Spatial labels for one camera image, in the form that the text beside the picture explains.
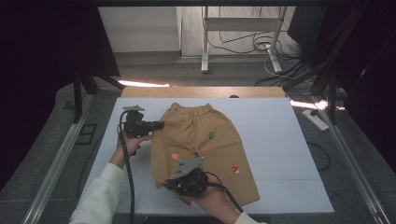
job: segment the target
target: khaki pants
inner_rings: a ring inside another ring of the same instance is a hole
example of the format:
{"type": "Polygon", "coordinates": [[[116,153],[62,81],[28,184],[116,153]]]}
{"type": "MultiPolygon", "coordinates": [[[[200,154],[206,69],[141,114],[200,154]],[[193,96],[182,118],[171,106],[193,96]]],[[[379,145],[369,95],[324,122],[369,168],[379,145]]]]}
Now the khaki pants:
{"type": "Polygon", "coordinates": [[[151,140],[151,172],[157,188],[173,178],[178,159],[205,157],[203,170],[217,175],[240,205],[260,199],[242,140],[226,116],[211,105],[173,103],[161,121],[163,130],[155,131],[151,140]]]}

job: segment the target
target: power strip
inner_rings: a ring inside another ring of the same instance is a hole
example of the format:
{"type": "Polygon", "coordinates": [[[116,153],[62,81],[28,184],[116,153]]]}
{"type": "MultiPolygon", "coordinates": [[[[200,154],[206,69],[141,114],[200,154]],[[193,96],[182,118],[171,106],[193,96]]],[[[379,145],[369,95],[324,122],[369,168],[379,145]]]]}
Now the power strip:
{"type": "Polygon", "coordinates": [[[315,126],[317,126],[317,128],[319,128],[321,132],[328,130],[329,126],[325,122],[323,122],[320,118],[318,118],[318,116],[316,115],[312,116],[311,112],[312,112],[311,110],[307,109],[303,112],[303,115],[307,119],[309,119],[315,126]]]}

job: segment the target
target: white surface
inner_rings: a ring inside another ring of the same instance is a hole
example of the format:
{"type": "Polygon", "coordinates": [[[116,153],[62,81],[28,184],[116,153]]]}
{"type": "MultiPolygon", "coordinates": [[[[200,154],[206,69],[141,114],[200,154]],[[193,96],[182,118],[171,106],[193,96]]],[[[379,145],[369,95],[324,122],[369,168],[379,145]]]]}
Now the white surface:
{"type": "MultiPolygon", "coordinates": [[[[332,205],[287,98],[191,99],[119,98],[87,183],[99,176],[117,143],[122,107],[146,109],[143,120],[159,120],[172,103],[212,106],[230,118],[239,132],[261,199],[244,206],[249,214],[331,213],[332,205]]],[[[165,188],[155,189],[150,170],[150,142],[131,158],[135,212],[142,215],[192,216],[204,214],[197,205],[187,206],[165,188]]],[[[118,213],[128,213],[128,179],[122,184],[118,213]]]]}

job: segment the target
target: light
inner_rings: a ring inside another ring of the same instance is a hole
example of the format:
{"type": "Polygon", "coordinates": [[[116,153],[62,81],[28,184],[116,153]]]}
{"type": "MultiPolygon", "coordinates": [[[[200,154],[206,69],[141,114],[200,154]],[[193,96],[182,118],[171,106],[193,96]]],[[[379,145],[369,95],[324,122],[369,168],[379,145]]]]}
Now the light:
{"type": "Polygon", "coordinates": [[[170,87],[169,84],[153,84],[153,83],[144,83],[144,82],[125,81],[125,80],[120,80],[119,83],[124,86],[136,86],[136,87],[170,87]]]}
{"type": "Polygon", "coordinates": [[[326,109],[327,107],[327,102],[322,100],[319,103],[314,103],[314,104],[310,104],[310,103],[304,103],[304,102],[297,102],[297,101],[293,101],[290,100],[291,105],[293,106],[299,106],[299,107],[304,107],[304,108],[309,108],[309,109],[326,109]]]}

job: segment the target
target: hand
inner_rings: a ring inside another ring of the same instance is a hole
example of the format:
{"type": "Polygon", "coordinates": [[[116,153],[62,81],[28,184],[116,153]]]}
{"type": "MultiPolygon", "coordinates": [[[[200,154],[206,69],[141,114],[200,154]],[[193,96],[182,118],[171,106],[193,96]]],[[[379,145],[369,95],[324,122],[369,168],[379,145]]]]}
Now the hand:
{"type": "MultiPolygon", "coordinates": [[[[128,157],[131,157],[131,155],[134,154],[134,152],[140,148],[140,143],[150,140],[151,135],[146,135],[146,136],[141,136],[141,137],[132,137],[132,136],[129,136],[127,133],[124,133],[124,139],[125,139],[125,144],[128,149],[128,157]]],[[[121,169],[125,165],[125,159],[123,156],[123,149],[122,149],[120,139],[117,143],[117,149],[110,159],[110,163],[113,163],[113,164],[119,166],[121,169]]]]}
{"type": "MultiPolygon", "coordinates": [[[[208,181],[218,183],[219,181],[213,175],[207,175],[208,181]]],[[[210,216],[218,218],[226,224],[234,224],[240,214],[227,203],[226,195],[221,189],[207,187],[205,192],[199,198],[191,200],[198,204],[210,216]]]]}

